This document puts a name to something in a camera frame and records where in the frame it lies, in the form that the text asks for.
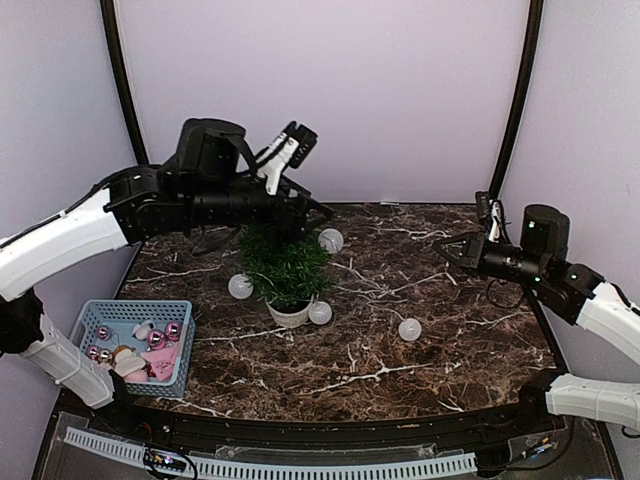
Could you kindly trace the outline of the white ball string lights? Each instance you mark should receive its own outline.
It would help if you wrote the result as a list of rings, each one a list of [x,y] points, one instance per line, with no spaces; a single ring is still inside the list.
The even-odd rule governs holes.
[[[250,226],[236,239],[237,273],[246,276],[248,299],[218,307],[216,325],[240,336],[276,327],[274,314],[294,314],[327,301],[356,324],[392,316],[425,322],[432,334],[469,319],[474,295],[432,251],[441,229],[347,228],[346,243],[332,254],[328,234],[315,231],[295,243],[270,229]]]

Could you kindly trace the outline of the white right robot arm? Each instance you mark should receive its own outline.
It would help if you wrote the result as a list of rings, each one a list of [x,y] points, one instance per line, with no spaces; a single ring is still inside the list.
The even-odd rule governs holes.
[[[639,431],[639,305],[593,268],[568,260],[570,219],[544,204],[525,207],[509,239],[502,202],[475,194],[480,226],[434,242],[466,274],[520,287],[554,317],[565,366],[547,368],[519,390],[510,424],[534,432],[548,416],[570,416]]]

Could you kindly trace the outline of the small green christmas tree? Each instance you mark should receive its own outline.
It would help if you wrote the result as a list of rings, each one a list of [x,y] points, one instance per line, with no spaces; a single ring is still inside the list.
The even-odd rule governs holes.
[[[286,242],[263,225],[242,229],[239,265],[277,325],[293,329],[309,319],[312,303],[331,289],[330,254],[318,242],[319,231]]]

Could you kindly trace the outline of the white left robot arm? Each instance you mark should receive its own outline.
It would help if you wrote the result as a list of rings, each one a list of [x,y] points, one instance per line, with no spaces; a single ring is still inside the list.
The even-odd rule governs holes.
[[[120,436],[141,427],[124,378],[94,366],[46,314],[35,288],[99,254],[160,235],[207,226],[263,224],[298,241],[332,212],[286,176],[315,147],[317,134],[291,122],[253,152],[243,127],[224,120],[184,122],[164,163],[128,167],[97,182],[70,207],[1,244],[1,350],[41,368]]]

